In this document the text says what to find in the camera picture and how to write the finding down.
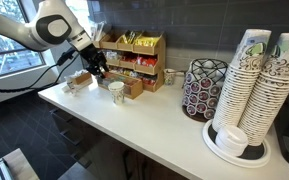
white container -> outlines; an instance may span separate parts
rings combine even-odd
[[[124,103],[124,83],[120,81],[112,82],[108,85],[108,89],[112,94],[113,102],[116,105]]]
[[[219,129],[215,142],[220,149],[232,156],[242,155],[248,145],[246,134],[238,127],[231,125]]]
[[[170,86],[174,84],[175,73],[174,69],[164,69],[164,85]]]

robotic arm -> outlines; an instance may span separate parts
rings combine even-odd
[[[84,28],[62,0],[41,2],[35,18],[26,24],[0,15],[0,34],[33,51],[44,51],[67,40],[72,46],[66,52],[69,53],[67,57],[78,51],[88,62],[86,69],[91,74],[104,77],[100,67],[108,71],[104,54],[97,52]]]

coffee pod holder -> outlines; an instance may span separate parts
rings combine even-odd
[[[217,59],[195,59],[185,73],[182,110],[193,120],[214,117],[228,64]]]

backsplash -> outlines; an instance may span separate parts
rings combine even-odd
[[[91,19],[128,30],[166,33],[166,67],[188,68],[197,58],[230,62],[246,29],[272,31],[267,52],[289,32],[289,0],[98,0]]]

counter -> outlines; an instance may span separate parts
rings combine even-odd
[[[75,96],[59,84],[39,96],[189,179],[289,179],[289,164],[279,150],[272,127],[266,139],[272,149],[267,165],[248,169],[230,164],[204,143],[205,123],[188,118],[181,109],[183,79],[157,92],[144,91],[136,99],[116,106],[110,92],[95,83]]]

